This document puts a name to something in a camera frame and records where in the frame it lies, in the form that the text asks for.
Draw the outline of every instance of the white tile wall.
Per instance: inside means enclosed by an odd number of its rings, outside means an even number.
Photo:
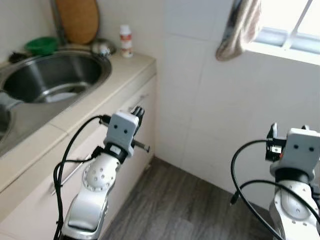
[[[0,62],[28,41],[54,35],[49,0],[0,1]]]
[[[275,121],[282,135],[303,124],[320,129],[319,66],[253,52],[215,59],[233,0],[134,2],[99,0],[101,32],[119,39],[113,24],[128,22],[135,49],[157,58],[159,158],[233,192],[230,161],[240,145],[264,138]],[[261,144],[240,156],[240,182],[272,179],[264,154]],[[268,186],[245,192],[265,208],[273,196]]]

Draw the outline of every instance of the window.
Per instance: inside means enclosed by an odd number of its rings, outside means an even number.
[[[320,0],[262,0],[256,42],[320,54]]]

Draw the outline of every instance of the green bowl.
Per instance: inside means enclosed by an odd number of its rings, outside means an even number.
[[[50,55],[58,48],[58,41],[51,36],[36,38],[28,42],[24,49],[31,52],[33,55]]]

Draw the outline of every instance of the white bottle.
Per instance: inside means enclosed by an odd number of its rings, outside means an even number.
[[[120,26],[120,38],[122,56],[124,58],[131,58],[134,53],[132,48],[132,32],[129,25]]]

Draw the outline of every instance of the cabinet handle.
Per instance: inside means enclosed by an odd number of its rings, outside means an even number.
[[[133,104],[132,106],[128,107],[128,112],[131,112],[133,109],[135,109],[136,106],[138,106],[139,104],[141,104],[141,102],[142,102],[143,100],[145,100],[147,97],[149,97],[149,94],[148,94],[148,93],[147,93],[147,94],[144,94],[144,95],[141,95],[141,96],[139,97],[139,100],[136,101],[135,104]]]
[[[84,160],[88,160],[90,158],[91,155],[88,155],[85,157]],[[63,179],[61,181],[61,185],[64,185],[81,167],[82,165],[84,164],[84,162],[80,162],[76,167],[75,169],[72,170],[72,172],[70,172],[70,174],[68,176],[65,177],[65,179]],[[56,189],[54,189],[52,192],[51,192],[51,196],[55,195],[56,194]]]

